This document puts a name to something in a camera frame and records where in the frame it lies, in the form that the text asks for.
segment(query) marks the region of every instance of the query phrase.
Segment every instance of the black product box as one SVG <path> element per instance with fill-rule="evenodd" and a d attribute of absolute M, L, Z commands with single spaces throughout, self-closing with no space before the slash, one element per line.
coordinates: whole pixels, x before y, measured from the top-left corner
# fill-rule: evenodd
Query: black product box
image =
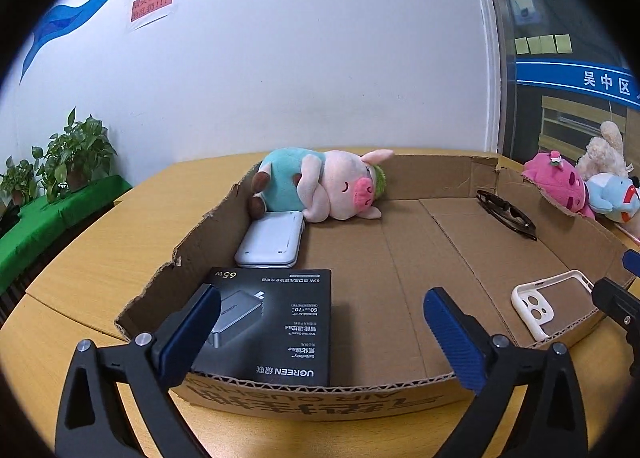
<path fill-rule="evenodd" d="M 212 269 L 220 317 L 192 370 L 286 384 L 329 385 L 331 271 Z"/>

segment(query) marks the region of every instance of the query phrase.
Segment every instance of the pig snout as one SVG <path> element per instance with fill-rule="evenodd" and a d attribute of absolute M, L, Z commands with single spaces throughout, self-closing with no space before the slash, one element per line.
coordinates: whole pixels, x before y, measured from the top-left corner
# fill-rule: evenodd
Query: pig snout
<path fill-rule="evenodd" d="M 356 180 L 353 186 L 353 204 L 356 211 L 364 211 L 373 203 L 374 189 L 373 180 L 361 177 Z"/>

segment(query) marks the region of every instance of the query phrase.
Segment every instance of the potted plant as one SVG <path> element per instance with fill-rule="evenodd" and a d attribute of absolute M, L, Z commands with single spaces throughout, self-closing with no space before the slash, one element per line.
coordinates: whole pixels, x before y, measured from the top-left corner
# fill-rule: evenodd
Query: potted plant
<path fill-rule="evenodd" d="M 11 197 L 14 204 L 22 206 L 38 196 L 33 164 L 21 160 L 14 164 L 11 157 L 6 159 L 6 172 L 0 173 L 0 191 Z"/>
<path fill-rule="evenodd" d="M 46 153 L 39 146 L 33 146 L 31 153 L 49 202 L 67 190 L 84 187 L 96 171 L 109 175 L 111 159 L 116 155 L 102 121 L 91 115 L 85 121 L 76 121 L 75 108 L 66 120 L 64 133 L 50 137 Z"/>

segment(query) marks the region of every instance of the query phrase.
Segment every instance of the green cloth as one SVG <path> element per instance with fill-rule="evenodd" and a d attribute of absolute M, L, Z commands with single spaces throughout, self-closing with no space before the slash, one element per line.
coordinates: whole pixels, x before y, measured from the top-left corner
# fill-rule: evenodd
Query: green cloth
<path fill-rule="evenodd" d="M 49 204 L 41 196 L 20 209 L 20 221 L 0 238 L 0 294 L 58 237 L 131 189 L 119 175 L 101 178 Z"/>

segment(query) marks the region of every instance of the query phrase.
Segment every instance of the cardboard box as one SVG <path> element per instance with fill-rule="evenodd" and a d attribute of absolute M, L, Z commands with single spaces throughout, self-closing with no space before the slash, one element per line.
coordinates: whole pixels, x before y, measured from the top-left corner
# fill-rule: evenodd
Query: cardboard box
<path fill-rule="evenodd" d="M 329 385 L 331 271 L 217 267 L 204 283 L 222 308 L 194 373 Z"/>
<path fill-rule="evenodd" d="M 384 164 L 380 220 L 328 220 L 305 229 L 299 269 L 331 269 L 331 387 L 274 386 L 190 374 L 175 393 L 212 409 L 297 420 L 353 420 L 401 414 L 470 398 L 422 314 L 425 292 L 444 287 L 490 334 L 520 346 L 571 346 L 602 315 L 570 286 L 545 291 L 553 336 L 536 345 L 511 305 L 516 285 L 582 271 L 629 286 L 626 247 L 596 221 L 556 206 L 497 159 L 396 155 Z M 250 219 L 246 201 L 257 166 L 175 248 L 145 290 L 116 319 L 127 337 L 153 332 L 179 310 L 211 267 L 233 266 Z M 537 226 L 526 239 L 485 212 L 478 189 L 497 193 Z"/>

